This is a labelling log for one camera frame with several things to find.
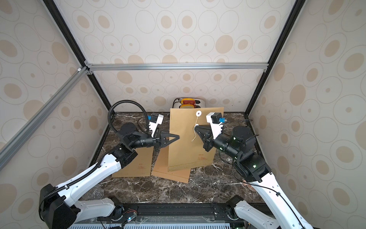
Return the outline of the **brown file envelope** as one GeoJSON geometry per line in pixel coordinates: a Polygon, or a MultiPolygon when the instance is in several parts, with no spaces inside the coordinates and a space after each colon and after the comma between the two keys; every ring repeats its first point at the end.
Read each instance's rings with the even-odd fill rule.
{"type": "Polygon", "coordinates": [[[125,168],[112,174],[112,177],[149,177],[151,175],[153,148],[137,148],[138,155],[125,168]]]}
{"type": "Polygon", "coordinates": [[[165,178],[182,183],[188,183],[190,178],[190,169],[184,169],[179,171],[168,171],[168,156],[169,148],[161,148],[152,169],[151,175],[155,177],[165,178]]]}
{"type": "Polygon", "coordinates": [[[170,133],[180,138],[169,145],[169,172],[206,167],[213,163],[216,150],[205,151],[203,141],[194,131],[196,124],[208,124],[206,116],[211,112],[223,114],[224,108],[170,109],[170,133]]]}

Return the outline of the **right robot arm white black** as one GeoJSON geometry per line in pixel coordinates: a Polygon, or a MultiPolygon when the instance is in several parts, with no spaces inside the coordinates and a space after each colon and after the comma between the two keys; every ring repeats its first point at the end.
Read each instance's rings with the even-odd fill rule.
{"type": "Polygon", "coordinates": [[[311,229],[312,225],[296,210],[280,188],[274,174],[263,157],[254,153],[256,136],[251,129],[236,126],[231,136],[222,132],[222,125],[197,125],[194,128],[206,151],[215,148],[228,155],[232,167],[252,186],[271,210],[270,217],[244,200],[234,201],[231,210],[233,218],[240,218],[257,229],[311,229]]]}

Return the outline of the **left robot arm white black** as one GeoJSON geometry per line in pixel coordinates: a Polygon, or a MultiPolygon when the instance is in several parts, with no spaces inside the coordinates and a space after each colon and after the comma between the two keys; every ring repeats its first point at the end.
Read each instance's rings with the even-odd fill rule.
{"type": "Polygon", "coordinates": [[[123,206],[116,198],[91,201],[80,198],[106,177],[129,165],[138,155],[137,148],[164,148],[180,138],[161,131],[154,136],[145,134],[131,122],[122,125],[116,135],[121,142],[93,167],[55,187],[48,184],[41,189],[38,212],[48,228],[67,229],[75,222],[97,217],[120,220],[123,206]]]}

